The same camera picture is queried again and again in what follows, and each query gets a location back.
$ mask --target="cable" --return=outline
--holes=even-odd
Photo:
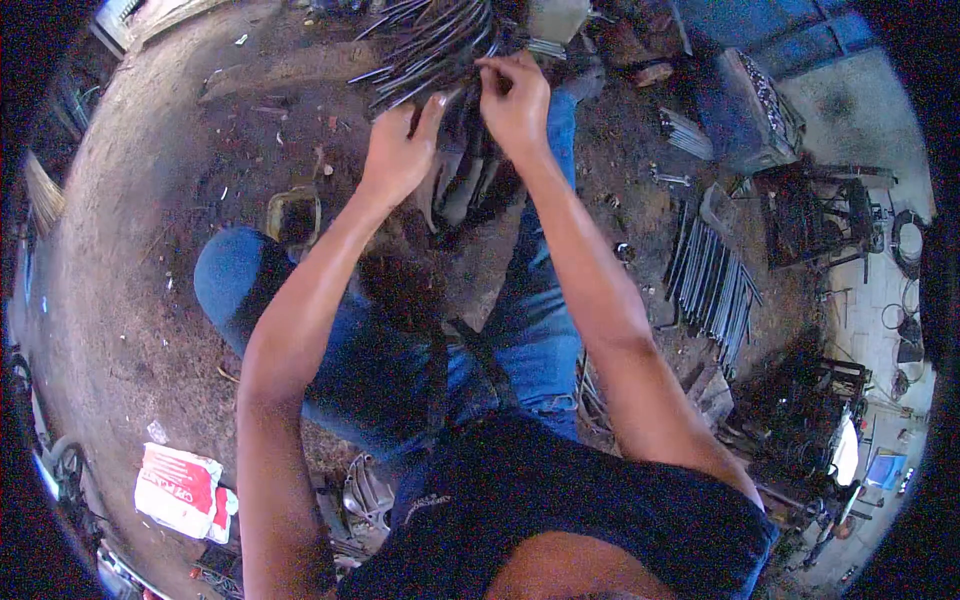
[[[904,315],[906,314],[906,311],[903,310],[903,306],[902,306],[902,305],[897,304],[896,302],[891,302],[891,303],[887,304],[886,306],[884,306],[884,307],[883,307],[883,310],[880,311],[880,324],[882,324],[882,325],[883,325],[884,327],[886,327],[887,329],[900,329],[900,326],[903,324],[903,319],[900,319],[900,322],[897,323],[897,324],[895,324],[895,325],[892,326],[892,327],[883,321],[883,316],[884,316],[885,314],[887,314],[887,309],[890,308],[891,306],[896,306],[896,307],[899,308],[901,311],[903,311],[903,314],[904,314]]]
[[[917,298],[917,307],[913,310],[907,310],[906,308],[906,293],[910,290],[911,285],[918,284],[919,279],[910,279],[906,280],[906,285],[903,286],[903,293],[900,294],[900,308],[903,310],[903,314],[907,317],[913,317],[920,312],[920,299]]]

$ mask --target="blue jeans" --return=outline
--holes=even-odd
[[[550,148],[571,186],[576,104],[557,90],[547,118]],[[295,267],[276,241],[251,228],[225,229],[204,247],[194,290],[238,355],[243,356],[257,320]],[[481,335],[509,376],[520,406],[558,435],[576,440],[572,394],[580,336],[530,201],[520,217],[506,281]],[[397,331],[380,307],[347,291],[320,370],[306,390],[303,415],[384,461],[417,449],[427,435],[429,357],[428,339]],[[499,405],[468,350],[448,346],[447,358],[449,420],[463,423]]]

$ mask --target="broom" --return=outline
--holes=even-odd
[[[45,236],[66,210],[63,190],[43,170],[43,166],[40,165],[40,161],[36,159],[32,150],[27,150],[27,161],[23,171],[24,178],[27,180],[27,196],[34,209],[36,231],[41,236]]]

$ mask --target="black t-shirt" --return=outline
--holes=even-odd
[[[519,412],[441,440],[401,481],[392,521],[340,598],[482,598],[513,550],[548,531],[623,548],[681,598],[747,598],[777,536],[709,475],[630,463]]]

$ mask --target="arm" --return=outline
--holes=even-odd
[[[643,300],[557,165],[546,140],[550,88],[527,54],[480,60],[481,109],[537,207],[573,321],[601,374],[626,457],[693,468],[743,492],[753,481],[718,443],[654,345]],[[501,95],[497,74],[511,80]]]
[[[409,139],[413,107],[377,119],[356,193],[277,291],[247,344],[237,392],[237,489],[249,598],[327,592],[317,585],[333,560],[303,458],[303,392],[361,252],[430,167],[444,102],[431,99]]]

